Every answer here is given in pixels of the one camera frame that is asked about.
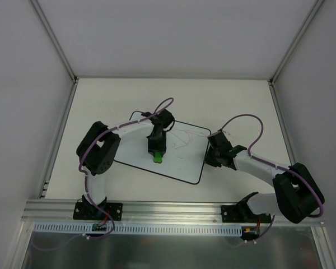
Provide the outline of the green bone-shaped eraser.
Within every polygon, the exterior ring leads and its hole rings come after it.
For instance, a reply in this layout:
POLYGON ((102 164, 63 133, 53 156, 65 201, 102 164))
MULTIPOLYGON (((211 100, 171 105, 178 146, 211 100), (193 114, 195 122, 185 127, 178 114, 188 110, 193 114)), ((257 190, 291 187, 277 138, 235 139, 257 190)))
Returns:
POLYGON ((163 153, 155 152, 153 156, 153 162, 157 164, 161 164, 163 162, 163 153))

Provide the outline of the white whiteboard black frame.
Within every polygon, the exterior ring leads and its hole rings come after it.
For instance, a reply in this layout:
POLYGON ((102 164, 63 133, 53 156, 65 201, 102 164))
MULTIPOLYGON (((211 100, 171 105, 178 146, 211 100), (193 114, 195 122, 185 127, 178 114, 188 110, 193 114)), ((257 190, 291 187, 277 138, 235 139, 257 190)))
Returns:
POLYGON ((115 161, 195 185, 200 182, 210 134, 208 128, 177 120, 167 133, 162 163, 153 161, 153 156, 148 153, 148 139, 142 135, 122 139, 115 161))

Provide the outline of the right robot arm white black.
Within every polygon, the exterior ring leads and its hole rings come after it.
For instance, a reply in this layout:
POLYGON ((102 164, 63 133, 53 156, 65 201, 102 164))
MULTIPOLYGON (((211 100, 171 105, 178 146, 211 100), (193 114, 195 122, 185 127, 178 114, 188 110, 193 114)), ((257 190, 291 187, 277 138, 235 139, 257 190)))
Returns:
POLYGON ((253 155, 244 146, 233 147, 222 131, 208 136, 208 141, 207 165, 250 174, 274 189, 273 193, 254 192, 243 198, 238 203, 242 220, 252 222, 260 214, 276 214, 298 224, 324 213, 325 198, 304 164, 285 167, 253 155))

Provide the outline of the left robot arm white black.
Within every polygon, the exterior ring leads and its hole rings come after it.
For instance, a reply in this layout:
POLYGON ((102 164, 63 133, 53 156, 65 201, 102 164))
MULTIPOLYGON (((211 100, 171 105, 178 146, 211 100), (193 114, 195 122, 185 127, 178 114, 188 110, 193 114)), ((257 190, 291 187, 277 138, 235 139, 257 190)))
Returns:
POLYGON ((121 203, 109 203, 104 191, 105 179, 102 176, 113 164, 120 145, 135 138, 147 139, 147 152, 154 163, 162 163, 166 153, 167 133, 175 124, 174 116, 166 109, 160 112, 142 113, 116 127, 109 128, 101 121, 95 122, 84 136, 76 150, 79 158, 79 171, 84 173, 84 194, 76 202, 75 220, 119 220, 121 203))

